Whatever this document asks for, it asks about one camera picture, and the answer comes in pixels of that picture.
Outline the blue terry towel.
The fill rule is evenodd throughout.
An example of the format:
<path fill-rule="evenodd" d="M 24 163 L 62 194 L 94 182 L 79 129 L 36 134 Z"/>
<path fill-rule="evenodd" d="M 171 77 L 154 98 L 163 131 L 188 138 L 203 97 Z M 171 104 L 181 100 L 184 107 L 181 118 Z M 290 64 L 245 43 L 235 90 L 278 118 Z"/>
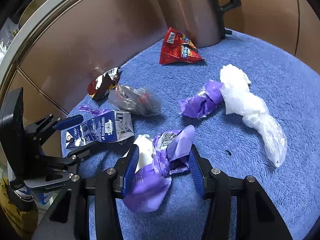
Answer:
<path fill-rule="evenodd" d="M 161 98 L 159 116 L 132 115 L 135 137 L 154 137 L 173 129 L 195 127 L 194 144 L 202 157 L 229 176 L 253 175 L 285 221 L 293 239 L 303 239 L 319 217 L 319 74 L 291 54 L 236 31 L 220 43 L 198 49 L 198 64 L 159 64 L 162 40 L 121 66 L 120 83 L 145 87 Z M 197 120 L 178 114 L 178 102 L 196 94 L 208 80 L 220 80 L 227 64 L 242 69 L 250 91 L 264 99 L 287 138 L 287 154 L 276 168 L 268 160 L 255 129 L 239 115 L 225 115 L 225 106 Z M 80 165 L 80 176 L 95 176 L 113 166 L 126 144 L 99 144 Z M 189 172 L 172 176 L 159 209 L 132 213 L 117 200 L 124 239 L 201 239 L 209 201 L 197 194 Z"/>

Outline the purple plastic scrap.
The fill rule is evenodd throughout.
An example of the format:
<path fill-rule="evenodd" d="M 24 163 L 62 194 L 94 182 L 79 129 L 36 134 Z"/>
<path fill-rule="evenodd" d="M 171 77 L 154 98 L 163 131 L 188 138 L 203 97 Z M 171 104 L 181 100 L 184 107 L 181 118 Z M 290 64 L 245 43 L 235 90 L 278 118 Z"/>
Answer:
<path fill-rule="evenodd" d="M 93 116 L 100 116 L 100 115 L 103 115 L 103 114 L 110 112 L 111 110 L 110 109 L 99 109 L 99 108 L 93 109 L 89 105 L 82 105 L 81 107 L 79 107 L 79 111 L 91 113 Z"/>

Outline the blue white milk carton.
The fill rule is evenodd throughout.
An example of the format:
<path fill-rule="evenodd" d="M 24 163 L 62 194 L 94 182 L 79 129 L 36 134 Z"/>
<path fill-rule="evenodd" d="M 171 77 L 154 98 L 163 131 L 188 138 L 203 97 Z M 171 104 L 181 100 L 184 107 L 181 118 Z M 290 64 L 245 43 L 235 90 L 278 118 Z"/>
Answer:
<path fill-rule="evenodd" d="M 120 142 L 134 136 L 129 112 L 111 110 L 93 117 L 66 132 L 66 148 L 77 148 L 93 142 Z"/>

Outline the purple white plastic bag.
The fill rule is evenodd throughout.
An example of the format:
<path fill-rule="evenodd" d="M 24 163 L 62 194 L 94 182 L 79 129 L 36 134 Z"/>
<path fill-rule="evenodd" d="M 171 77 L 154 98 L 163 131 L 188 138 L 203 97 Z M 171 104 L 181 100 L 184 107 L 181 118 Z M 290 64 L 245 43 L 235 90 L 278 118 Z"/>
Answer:
<path fill-rule="evenodd" d="M 147 213 L 159 209 L 172 182 L 172 175 L 189 170 L 189 153 L 195 137 L 195 127 L 172 130 L 152 140 L 139 135 L 139 161 L 125 206 L 133 213 Z"/>

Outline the red snack bag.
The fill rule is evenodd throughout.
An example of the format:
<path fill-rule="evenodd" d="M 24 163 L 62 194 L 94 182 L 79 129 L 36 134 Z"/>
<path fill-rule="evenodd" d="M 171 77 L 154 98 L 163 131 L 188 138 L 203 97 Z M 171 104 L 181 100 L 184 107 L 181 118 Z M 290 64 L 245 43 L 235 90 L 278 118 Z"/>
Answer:
<path fill-rule="evenodd" d="M 172 27 L 168 29 L 161 48 L 160 64 L 196 63 L 202 60 L 202 56 L 189 37 Z"/>

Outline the dark red silver snack wrapper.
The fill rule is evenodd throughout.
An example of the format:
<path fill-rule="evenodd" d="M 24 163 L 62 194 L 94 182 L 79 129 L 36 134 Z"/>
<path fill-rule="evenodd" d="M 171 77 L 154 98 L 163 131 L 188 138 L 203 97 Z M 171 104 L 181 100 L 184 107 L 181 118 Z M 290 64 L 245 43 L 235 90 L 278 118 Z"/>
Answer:
<path fill-rule="evenodd" d="M 119 79 L 120 67 L 108 70 L 89 83 L 87 93 L 95 102 L 98 102 L 116 87 Z"/>

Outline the brown black electric kettle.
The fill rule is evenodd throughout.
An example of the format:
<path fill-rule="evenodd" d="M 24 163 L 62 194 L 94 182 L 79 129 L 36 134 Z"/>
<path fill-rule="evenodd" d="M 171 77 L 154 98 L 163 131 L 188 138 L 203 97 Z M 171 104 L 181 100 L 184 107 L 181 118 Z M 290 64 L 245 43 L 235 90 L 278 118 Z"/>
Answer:
<path fill-rule="evenodd" d="M 158 0 L 167 26 L 183 32 L 197 48 L 219 43 L 232 32 L 225 29 L 223 15 L 241 6 L 241 0 Z"/>

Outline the clear grey plastic bag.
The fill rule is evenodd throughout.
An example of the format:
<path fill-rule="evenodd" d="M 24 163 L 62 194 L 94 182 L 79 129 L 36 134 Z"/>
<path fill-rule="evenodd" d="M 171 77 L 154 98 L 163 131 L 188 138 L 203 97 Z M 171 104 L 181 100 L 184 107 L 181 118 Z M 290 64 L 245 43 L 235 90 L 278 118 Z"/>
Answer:
<path fill-rule="evenodd" d="M 108 101 L 121 111 L 140 116 L 157 116 L 161 114 L 160 98 L 146 88 L 135 89 L 117 84 L 110 91 Z"/>

